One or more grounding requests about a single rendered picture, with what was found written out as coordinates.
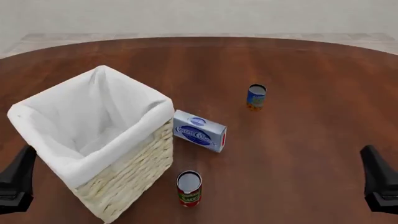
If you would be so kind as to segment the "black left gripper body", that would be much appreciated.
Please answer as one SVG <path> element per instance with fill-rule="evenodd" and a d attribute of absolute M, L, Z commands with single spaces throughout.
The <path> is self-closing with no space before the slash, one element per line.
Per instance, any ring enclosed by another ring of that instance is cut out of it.
<path fill-rule="evenodd" d="M 33 199 L 32 186 L 0 187 L 0 212 L 26 212 Z"/>

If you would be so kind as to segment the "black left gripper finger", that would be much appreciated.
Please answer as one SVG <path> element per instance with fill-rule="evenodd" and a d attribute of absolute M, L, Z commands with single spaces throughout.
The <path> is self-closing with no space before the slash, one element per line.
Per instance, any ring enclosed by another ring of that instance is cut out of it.
<path fill-rule="evenodd" d="M 35 158 L 35 149 L 25 145 L 14 160 L 0 172 L 0 189 L 32 190 Z"/>

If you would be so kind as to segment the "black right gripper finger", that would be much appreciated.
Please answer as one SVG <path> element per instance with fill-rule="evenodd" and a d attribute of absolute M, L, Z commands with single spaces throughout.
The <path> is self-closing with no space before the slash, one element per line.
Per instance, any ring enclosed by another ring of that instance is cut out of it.
<path fill-rule="evenodd" d="M 360 150 L 365 173 L 364 193 L 398 194 L 398 172 L 380 155 L 373 145 Z"/>

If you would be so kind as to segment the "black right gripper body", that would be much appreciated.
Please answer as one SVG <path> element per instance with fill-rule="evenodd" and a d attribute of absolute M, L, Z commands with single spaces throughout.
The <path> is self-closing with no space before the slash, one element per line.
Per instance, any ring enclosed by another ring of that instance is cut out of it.
<path fill-rule="evenodd" d="M 364 192 L 364 199 L 372 212 L 398 213 L 398 190 Z"/>

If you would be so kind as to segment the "wicker basket with white liner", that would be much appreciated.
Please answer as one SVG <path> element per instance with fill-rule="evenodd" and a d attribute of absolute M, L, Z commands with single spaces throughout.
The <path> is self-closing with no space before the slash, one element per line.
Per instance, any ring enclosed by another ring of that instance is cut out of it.
<path fill-rule="evenodd" d="M 101 65 L 13 104 L 12 125 L 105 223 L 173 163 L 172 100 Z"/>

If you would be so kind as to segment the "blue cream cheese box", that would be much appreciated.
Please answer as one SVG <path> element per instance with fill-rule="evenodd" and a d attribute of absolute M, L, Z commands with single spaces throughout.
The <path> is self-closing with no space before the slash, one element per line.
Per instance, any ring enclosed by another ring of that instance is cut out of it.
<path fill-rule="evenodd" d="M 223 150 L 226 126 L 180 110 L 175 112 L 173 123 L 175 136 L 214 152 Z"/>

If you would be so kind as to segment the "blue labelled tin can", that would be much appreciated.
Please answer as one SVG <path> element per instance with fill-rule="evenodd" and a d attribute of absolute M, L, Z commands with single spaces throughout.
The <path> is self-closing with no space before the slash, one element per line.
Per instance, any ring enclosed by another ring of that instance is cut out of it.
<path fill-rule="evenodd" d="M 248 89 L 246 105 L 250 110 L 259 111 L 263 108 L 267 88 L 264 85 L 252 84 Z"/>

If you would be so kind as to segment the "red and green tin can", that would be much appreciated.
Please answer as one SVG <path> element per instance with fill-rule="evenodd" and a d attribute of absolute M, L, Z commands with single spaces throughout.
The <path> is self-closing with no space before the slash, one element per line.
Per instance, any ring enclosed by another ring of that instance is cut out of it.
<path fill-rule="evenodd" d="M 178 198 L 184 207 L 196 207 L 201 201 L 202 177 L 193 170 L 180 173 L 176 179 Z"/>

